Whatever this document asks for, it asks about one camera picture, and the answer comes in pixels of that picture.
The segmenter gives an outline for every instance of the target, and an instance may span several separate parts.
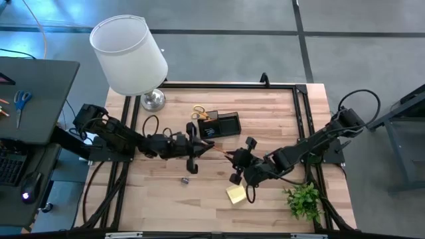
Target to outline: white lampshade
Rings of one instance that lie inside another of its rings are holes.
[[[143,17],[120,15],[94,27],[90,44],[110,87],[125,96],[152,92],[168,65]]]

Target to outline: blue scissors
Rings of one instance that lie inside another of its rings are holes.
[[[16,106],[16,128],[19,129],[19,122],[21,121],[21,113],[24,109],[25,104],[31,100],[33,95],[30,92],[24,92],[23,90],[18,90],[13,99]]]

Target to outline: lamp base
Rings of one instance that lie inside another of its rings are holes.
[[[161,90],[154,89],[141,96],[140,104],[149,112],[157,112],[164,108],[165,95]]]

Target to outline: keyboard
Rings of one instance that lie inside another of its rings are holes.
[[[27,166],[27,155],[0,152],[0,186],[17,186]]]

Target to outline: computer mouse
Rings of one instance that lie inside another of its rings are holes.
[[[42,174],[32,172],[25,175],[21,185],[21,199],[26,204],[34,203],[39,197]]]

